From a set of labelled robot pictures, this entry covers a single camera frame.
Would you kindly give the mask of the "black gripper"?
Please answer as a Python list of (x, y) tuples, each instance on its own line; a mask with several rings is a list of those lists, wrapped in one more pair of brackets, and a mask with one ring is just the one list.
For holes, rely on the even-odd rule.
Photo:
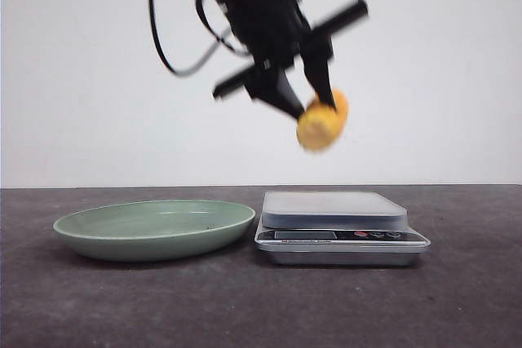
[(365, 0), (355, 0), (316, 26), (302, 12), (301, 0), (216, 1), (225, 8), (233, 35), (246, 47), (253, 63), (219, 82), (213, 91), (215, 98), (243, 87), (251, 98), (299, 119), (304, 108), (285, 72), (300, 57), (319, 102), (336, 109), (329, 75), (332, 37), (369, 14)]

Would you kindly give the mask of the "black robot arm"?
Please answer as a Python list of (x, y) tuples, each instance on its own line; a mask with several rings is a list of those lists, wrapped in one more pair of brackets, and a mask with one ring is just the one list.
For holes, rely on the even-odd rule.
[[(315, 27), (300, 10), (299, 0), (215, 1), (224, 7), (233, 35), (254, 59), (248, 68), (219, 82), (213, 91), (215, 98), (243, 87), (251, 98), (300, 118), (305, 110), (285, 75), (299, 56), (305, 77), (320, 103), (337, 108), (328, 69), (333, 56), (331, 37), (367, 16), (365, 0), (356, 0)], [(203, 12), (202, 0), (196, 0), (196, 8), (197, 13)]]

